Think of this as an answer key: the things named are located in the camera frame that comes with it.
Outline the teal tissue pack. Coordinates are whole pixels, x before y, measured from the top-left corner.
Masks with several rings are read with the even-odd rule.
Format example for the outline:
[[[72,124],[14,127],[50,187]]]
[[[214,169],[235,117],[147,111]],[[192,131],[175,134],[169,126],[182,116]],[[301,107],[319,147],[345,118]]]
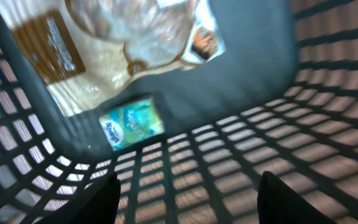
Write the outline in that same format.
[[[163,134],[165,127],[152,97],[118,106],[99,118],[114,151]]]

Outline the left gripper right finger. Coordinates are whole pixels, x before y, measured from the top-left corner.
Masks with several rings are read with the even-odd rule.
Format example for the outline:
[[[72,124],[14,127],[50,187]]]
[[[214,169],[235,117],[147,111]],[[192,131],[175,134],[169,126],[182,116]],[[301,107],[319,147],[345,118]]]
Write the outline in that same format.
[[[269,171],[259,182],[257,211],[260,224],[335,224]]]

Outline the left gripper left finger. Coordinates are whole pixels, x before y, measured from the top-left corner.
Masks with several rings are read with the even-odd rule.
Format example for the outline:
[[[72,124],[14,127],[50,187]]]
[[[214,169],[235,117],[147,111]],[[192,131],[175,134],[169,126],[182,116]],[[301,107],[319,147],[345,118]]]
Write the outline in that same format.
[[[109,174],[37,224],[113,224],[120,196],[120,180]]]

